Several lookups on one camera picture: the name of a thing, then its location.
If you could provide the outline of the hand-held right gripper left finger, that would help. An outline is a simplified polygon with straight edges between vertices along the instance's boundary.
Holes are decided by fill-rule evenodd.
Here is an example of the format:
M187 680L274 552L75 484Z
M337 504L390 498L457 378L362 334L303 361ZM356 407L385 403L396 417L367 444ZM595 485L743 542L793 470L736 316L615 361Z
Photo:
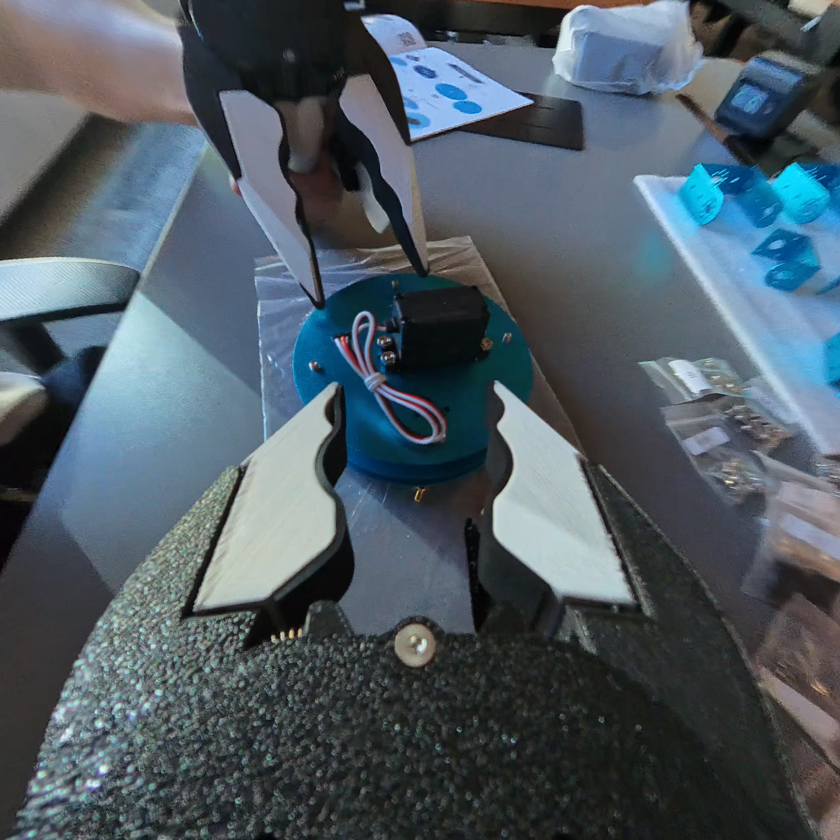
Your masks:
M246 459L191 594L192 614L306 614L339 602L354 552L335 487L347 463L341 384L329 384Z

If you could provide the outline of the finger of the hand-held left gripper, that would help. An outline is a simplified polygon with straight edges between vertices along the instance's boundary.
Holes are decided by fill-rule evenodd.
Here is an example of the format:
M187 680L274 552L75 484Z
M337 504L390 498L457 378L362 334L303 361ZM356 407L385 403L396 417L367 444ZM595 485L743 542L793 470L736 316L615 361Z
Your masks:
M319 261L288 169L282 117L248 91L221 91L218 98L239 165L241 196L311 304L322 309L326 299Z
M404 141L371 76L346 80L339 96L338 136L356 159L369 223L378 233L391 228L417 275L426 277L427 237L412 145Z

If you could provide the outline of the blue round turntable base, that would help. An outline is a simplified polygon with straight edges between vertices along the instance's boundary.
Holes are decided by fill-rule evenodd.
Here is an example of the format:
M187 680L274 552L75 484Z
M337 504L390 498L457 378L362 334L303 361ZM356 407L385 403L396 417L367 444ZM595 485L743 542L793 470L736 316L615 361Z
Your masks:
M422 415L389 403L401 434L358 372L353 324L373 320L371 362L384 385L437 408L442 440ZM291 372L303 405L343 398L346 456L355 471L398 485L439 485L487 456L486 397L499 382L526 403L535 374L529 347L503 308L477 287L438 276L367 275L336 291L301 326Z

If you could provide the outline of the grey desk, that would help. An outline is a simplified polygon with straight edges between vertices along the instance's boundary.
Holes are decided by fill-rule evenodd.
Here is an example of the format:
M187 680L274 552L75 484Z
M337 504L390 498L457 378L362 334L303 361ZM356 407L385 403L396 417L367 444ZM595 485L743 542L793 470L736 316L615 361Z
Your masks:
M729 616L629 494L663 479L719 571L747 547L675 456L628 454L631 351L726 332L632 197L638 164L688 162L688 118L583 104L581 153L413 151L429 239L472 238L559 387L639 609L493 602L483 507L472 633L357 633L342 600L191 613L264 440L270 244L206 149L2 575L2 837L819 837Z

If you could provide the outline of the person's left hand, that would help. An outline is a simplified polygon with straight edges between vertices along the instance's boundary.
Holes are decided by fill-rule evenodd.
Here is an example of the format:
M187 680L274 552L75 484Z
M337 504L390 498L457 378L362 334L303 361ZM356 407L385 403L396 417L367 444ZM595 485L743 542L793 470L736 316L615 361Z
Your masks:
M344 188L334 159L334 103L304 98L281 105L289 143L291 180L310 224L327 222L340 209Z

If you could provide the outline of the instruction booklet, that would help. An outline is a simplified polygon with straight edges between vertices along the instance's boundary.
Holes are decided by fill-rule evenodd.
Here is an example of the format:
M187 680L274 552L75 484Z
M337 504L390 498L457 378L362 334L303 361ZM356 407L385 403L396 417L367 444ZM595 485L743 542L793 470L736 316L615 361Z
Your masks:
M361 20L392 64L412 142L532 105L531 99L430 46L403 17L375 14Z

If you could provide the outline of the clear plastic bag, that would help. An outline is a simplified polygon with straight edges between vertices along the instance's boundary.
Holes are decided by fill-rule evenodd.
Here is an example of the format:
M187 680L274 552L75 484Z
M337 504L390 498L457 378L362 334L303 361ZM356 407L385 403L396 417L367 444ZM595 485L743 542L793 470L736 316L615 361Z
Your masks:
M521 326L469 236L434 241L430 247L434 275L478 286ZM409 268L396 245L328 249L319 258L327 269L327 292ZM291 360L312 305L278 255L255 260L255 290L264 438L269 438L301 409ZM571 420L533 355L532 365L528 405L583 453ZM425 616L450 633L473 632L464 527L468 518L480 517L489 492L487 478L482 466L430 487L415 501L415 489L363 477L348 464L337 491L349 525L354 573L340 605L358 634L383 634L411 616Z

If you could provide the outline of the black flat plate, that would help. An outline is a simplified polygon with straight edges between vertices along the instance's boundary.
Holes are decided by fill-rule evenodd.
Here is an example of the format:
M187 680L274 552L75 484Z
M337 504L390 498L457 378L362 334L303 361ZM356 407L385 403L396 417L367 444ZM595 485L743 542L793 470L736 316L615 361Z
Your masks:
M467 124L457 131L567 151L585 149L583 106L579 101L523 93L528 107Z

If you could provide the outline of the pile of small screw bags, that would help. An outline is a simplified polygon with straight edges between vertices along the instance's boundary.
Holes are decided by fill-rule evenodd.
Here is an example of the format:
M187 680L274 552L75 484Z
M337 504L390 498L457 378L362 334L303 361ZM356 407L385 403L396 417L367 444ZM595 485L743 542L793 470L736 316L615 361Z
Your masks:
M795 424L763 379L745 381L725 360L638 365L666 395L665 425L697 474L723 501L761 514L742 590L775 604L794 593L824 606L838 599L838 458L816 456L809 470L778 460Z

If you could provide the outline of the white wrapped foam block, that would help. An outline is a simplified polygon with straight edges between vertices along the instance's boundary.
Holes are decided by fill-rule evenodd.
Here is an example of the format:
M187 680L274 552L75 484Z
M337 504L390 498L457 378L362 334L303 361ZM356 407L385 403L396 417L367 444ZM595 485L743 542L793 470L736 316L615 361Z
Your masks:
M657 96L687 85L702 60L688 3L658 1L571 10L560 26L552 66L578 88Z

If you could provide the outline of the person's white shirt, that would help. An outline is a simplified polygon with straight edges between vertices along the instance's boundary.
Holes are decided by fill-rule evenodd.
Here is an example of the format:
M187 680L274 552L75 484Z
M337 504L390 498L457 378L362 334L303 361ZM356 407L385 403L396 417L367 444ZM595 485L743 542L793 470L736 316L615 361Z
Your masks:
M13 443L48 404L47 390L39 378L1 372L1 446Z

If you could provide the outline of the small black device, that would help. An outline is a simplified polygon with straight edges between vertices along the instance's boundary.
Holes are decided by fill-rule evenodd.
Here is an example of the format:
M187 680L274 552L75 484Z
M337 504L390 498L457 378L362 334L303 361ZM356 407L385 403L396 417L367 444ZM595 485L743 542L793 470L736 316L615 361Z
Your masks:
M821 66L780 51L760 53L743 66L713 118L738 137L772 140L809 105L823 72Z

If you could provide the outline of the large blue U bracket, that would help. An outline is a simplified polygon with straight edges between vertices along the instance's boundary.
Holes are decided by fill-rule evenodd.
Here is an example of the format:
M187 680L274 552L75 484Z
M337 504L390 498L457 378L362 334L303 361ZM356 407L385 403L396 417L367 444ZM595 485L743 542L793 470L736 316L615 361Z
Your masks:
M756 228L771 226L783 208L761 170L743 164L697 164L677 195L700 226L714 221L726 201L735 202Z

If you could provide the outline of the small blue angled bracket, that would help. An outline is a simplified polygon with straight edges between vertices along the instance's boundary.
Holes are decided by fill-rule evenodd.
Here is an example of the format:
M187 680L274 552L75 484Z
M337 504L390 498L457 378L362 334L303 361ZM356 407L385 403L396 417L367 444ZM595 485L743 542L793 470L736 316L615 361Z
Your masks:
M822 267L811 239L783 228L774 230L754 248L752 256L768 261L764 285L777 291L799 289Z

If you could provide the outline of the blue metal bracket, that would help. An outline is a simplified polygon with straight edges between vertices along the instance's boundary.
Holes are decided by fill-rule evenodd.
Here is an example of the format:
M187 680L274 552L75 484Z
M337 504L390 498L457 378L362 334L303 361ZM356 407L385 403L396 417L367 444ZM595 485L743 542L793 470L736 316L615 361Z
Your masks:
M838 164L791 163L770 186L782 204L782 213L795 224L808 224L827 212L838 212Z

